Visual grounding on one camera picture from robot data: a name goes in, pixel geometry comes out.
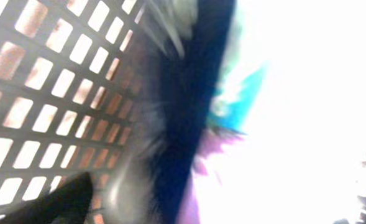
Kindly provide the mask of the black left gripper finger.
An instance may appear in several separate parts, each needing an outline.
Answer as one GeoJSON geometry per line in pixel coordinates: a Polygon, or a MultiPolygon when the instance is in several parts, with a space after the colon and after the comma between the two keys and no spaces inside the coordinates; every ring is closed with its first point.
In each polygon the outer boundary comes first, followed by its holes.
{"type": "Polygon", "coordinates": [[[0,224],[83,224],[93,198],[89,172],[73,175],[48,195],[24,202],[0,219],[0,224]]]}

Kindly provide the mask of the grey plastic lattice basket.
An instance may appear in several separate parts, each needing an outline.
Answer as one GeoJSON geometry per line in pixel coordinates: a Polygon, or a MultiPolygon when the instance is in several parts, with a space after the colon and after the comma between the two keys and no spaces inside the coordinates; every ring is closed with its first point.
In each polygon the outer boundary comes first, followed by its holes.
{"type": "Polygon", "coordinates": [[[0,1],[0,222],[82,172],[84,223],[152,223],[116,199],[135,144],[143,1],[0,1]]]}

